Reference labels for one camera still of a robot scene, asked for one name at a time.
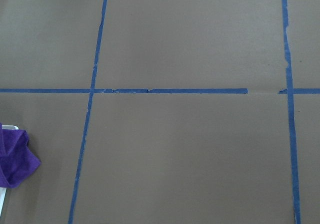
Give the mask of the purple microfiber towel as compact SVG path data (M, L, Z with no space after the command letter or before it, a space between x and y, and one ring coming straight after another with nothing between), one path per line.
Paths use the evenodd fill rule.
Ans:
M0 126L0 185L16 188L31 176L41 161L29 149L29 136L23 129L5 129Z

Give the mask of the white wooden towel rack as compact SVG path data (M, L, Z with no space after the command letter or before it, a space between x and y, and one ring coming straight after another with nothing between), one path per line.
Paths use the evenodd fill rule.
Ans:
M18 130L19 128L17 126L14 125L3 125L2 129L6 129L6 130ZM5 200L5 196L6 196L6 188L1 187L0 188L0 212L2 212L3 209L3 205L4 205L4 200Z

